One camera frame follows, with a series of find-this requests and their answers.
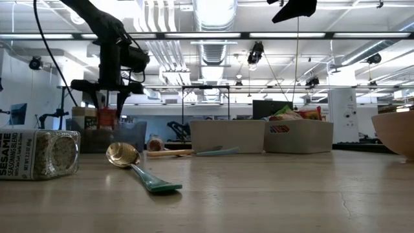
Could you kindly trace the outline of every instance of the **jar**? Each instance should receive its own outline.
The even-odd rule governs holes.
[[[79,168],[75,131],[0,129],[0,179],[49,180]]]
[[[148,151],[162,151],[164,150],[164,142],[158,135],[151,134],[147,142]]]

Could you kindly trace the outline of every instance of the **teal handle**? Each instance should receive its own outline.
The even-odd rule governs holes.
[[[130,166],[134,169],[134,171],[136,171],[138,176],[141,178],[142,184],[149,192],[164,192],[182,188],[181,184],[171,184],[163,181],[162,179],[145,172],[135,164],[130,164]]]
[[[212,155],[233,155],[239,153],[239,148],[231,148],[227,150],[218,150],[218,151],[206,151],[197,153],[197,156],[212,156]]]

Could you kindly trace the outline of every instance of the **computer monitor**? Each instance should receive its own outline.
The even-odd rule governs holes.
[[[292,102],[273,101],[273,100],[253,100],[253,120],[260,120],[269,117],[275,112],[284,108],[286,105],[293,109]]]

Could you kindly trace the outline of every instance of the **ceiling beam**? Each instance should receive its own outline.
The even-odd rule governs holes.
[[[148,40],[413,40],[414,32],[130,32],[137,41]],[[55,41],[93,41],[94,34],[82,33],[46,33],[46,39]],[[0,33],[2,40],[41,41],[35,33]]]

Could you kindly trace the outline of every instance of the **wooden bowl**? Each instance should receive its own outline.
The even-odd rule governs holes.
[[[391,151],[414,161],[414,111],[373,116],[378,138]]]

